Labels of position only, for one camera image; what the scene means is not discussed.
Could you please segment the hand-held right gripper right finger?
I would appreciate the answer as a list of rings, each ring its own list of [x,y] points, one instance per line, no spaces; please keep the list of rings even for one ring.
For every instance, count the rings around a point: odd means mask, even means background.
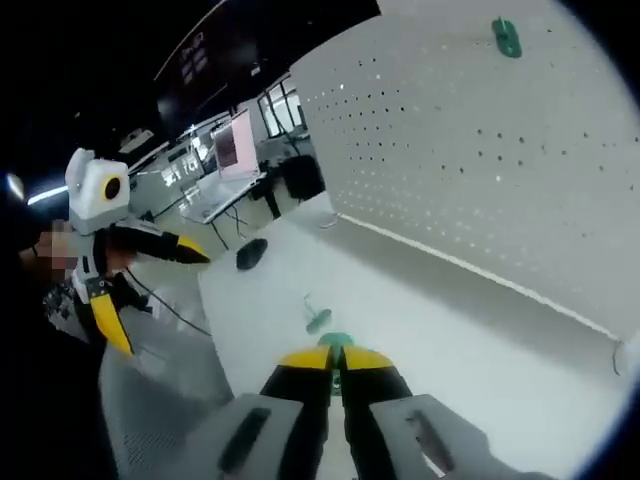
[[[356,346],[339,362],[345,434],[361,479],[499,479],[486,434],[412,393],[386,356]]]

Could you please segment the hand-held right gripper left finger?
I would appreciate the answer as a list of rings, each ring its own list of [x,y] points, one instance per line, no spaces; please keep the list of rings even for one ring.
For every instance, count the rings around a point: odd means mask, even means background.
[[[329,346],[283,357],[257,394],[231,407],[217,459],[222,479],[313,479],[328,436]]]

